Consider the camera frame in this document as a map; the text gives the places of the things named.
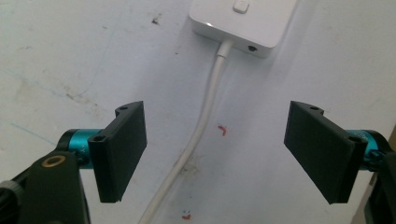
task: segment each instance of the white cable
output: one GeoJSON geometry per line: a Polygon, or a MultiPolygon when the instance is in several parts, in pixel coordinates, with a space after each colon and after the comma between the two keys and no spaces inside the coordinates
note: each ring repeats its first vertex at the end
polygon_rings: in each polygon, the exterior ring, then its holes
{"type": "Polygon", "coordinates": [[[160,188],[151,199],[151,202],[148,204],[145,213],[140,218],[139,224],[149,224],[151,219],[154,217],[158,207],[160,206],[163,198],[167,194],[168,190],[172,187],[173,183],[175,182],[178,174],[180,173],[183,166],[189,160],[192,152],[195,150],[196,146],[199,143],[199,140],[204,133],[205,127],[207,122],[210,118],[210,112],[212,110],[213,104],[216,98],[216,91],[219,85],[220,77],[221,77],[221,70],[223,68],[224,62],[227,59],[227,56],[230,52],[230,49],[233,47],[232,40],[224,40],[218,50],[217,59],[215,64],[213,65],[212,75],[207,87],[207,92],[204,100],[204,105],[201,110],[201,116],[198,120],[198,123],[195,127],[194,133],[187,144],[186,148],[184,149],[183,153],[177,160],[177,163],[172,168],[171,172],[165,178],[163,183],[161,184],[160,188]]]}

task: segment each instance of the scuff mark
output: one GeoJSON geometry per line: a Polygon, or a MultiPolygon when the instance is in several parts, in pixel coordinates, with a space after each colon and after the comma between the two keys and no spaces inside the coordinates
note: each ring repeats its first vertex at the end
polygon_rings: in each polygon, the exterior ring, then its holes
{"type": "Polygon", "coordinates": [[[56,144],[54,142],[50,141],[49,139],[47,139],[47,138],[45,138],[45,137],[43,137],[43,136],[41,136],[41,135],[39,135],[39,134],[37,134],[37,133],[35,133],[33,131],[30,131],[30,130],[28,130],[28,129],[26,129],[26,128],[24,128],[24,127],[22,127],[22,126],[20,126],[20,125],[18,125],[16,123],[10,123],[10,125],[13,126],[14,128],[17,128],[17,129],[22,130],[22,131],[24,131],[26,133],[29,133],[32,136],[35,136],[35,137],[37,137],[37,138],[39,138],[41,140],[44,140],[44,141],[50,143],[51,145],[56,146],[56,144]]]}
{"type": "Polygon", "coordinates": [[[67,96],[70,100],[74,100],[74,97],[73,97],[72,95],[70,95],[69,93],[67,93],[66,96],[67,96]]]}
{"type": "Polygon", "coordinates": [[[182,216],[181,218],[183,218],[186,221],[191,220],[191,214],[188,214],[187,216],[182,216]]]}
{"type": "Polygon", "coordinates": [[[161,16],[162,16],[163,14],[158,14],[156,17],[154,17],[153,19],[152,19],[152,21],[151,21],[151,23],[153,23],[153,24],[156,24],[156,25],[159,25],[160,24],[160,18],[161,18],[161,16]]]}
{"type": "Polygon", "coordinates": [[[225,136],[227,134],[227,127],[226,126],[219,125],[218,129],[223,131],[223,133],[222,133],[223,136],[225,136]]]}
{"type": "Polygon", "coordinates": [[[181,216],[181,218],[183,218],[183,220],[191,220],[191,214],[190,214],[190,210],[183,210],[183,216],[181,216]]]}

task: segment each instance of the power adapter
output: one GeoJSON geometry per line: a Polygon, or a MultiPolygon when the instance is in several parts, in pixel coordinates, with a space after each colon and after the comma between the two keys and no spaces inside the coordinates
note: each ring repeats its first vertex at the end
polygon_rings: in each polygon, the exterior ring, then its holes
{"type": "Polygon", "coordinates": [[[297,0],[194,0],[192,30],[265,57],[282,38],[297,0]]]}

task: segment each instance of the black plastic arm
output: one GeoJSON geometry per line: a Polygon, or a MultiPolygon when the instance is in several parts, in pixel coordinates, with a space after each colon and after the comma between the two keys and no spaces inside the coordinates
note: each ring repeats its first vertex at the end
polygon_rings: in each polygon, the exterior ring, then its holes
{"type": "Polygon", "coordinates": [[[120,106],[116,116],[88,140],[102,203],[121,200],[148,143],[143,102],[120,106]]]}
{"type": "Polygon", "coordinates": [[[88,224],[76,157],[54,151],[29,169],[19,224],[88,224]]]}
{"type": "Polygon", "coordinates": [[[367,142],[323,113],[316,106],[291,102],[285,145],[328,203],[347,203],[367,142]]]}

